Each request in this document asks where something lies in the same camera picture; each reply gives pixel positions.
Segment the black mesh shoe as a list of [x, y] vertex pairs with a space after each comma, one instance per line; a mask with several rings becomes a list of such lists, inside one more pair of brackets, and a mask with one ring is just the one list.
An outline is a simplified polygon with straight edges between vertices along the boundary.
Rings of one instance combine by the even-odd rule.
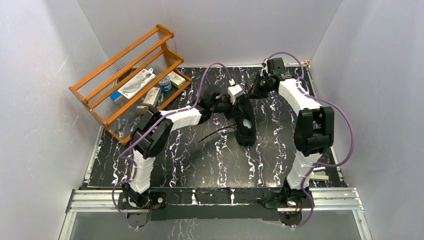
[[241, 98], [234, 109], [235, 136], [242, 146], [251, 146], [255, 143], [256, 122], [252, 104], [246, 97]]

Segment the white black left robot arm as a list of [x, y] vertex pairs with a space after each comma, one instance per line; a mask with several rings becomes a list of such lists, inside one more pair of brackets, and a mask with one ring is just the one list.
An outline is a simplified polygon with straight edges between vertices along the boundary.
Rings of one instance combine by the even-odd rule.
[[131, 133], [133, 164], [131, 177], [122, 185], [124, 198], [137, 208], [150, 203], [148, 190], [151, 184], [153, 163], [168, 142], [170, 133], [181, 128], [201, 125], [213, 114], [223, 114], [233, 120], [238, 144], [251, 146], [256, 141], [256, 127], [252, 105], [244, 91], [231, 86], [224, 93], [212, 86], [198, 97], [192, 106], [176, 110], [149, 108], [139, 126]]

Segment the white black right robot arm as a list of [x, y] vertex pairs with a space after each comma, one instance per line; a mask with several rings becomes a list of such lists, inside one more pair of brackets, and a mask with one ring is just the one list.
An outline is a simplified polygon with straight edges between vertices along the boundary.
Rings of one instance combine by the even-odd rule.
[[302, 87], [299, 77], [289, 75], [283, 59], [266, 58], [261, 72], [248, 92], [250, 99], [265, 99], [277, 92], [296, 114], [293, 142], [295, 160], [276, 198], [288, 207], [295, 207], [306, 198], [311, 170], [319, 158], [334, 143], [335, 113], [322, 106]]

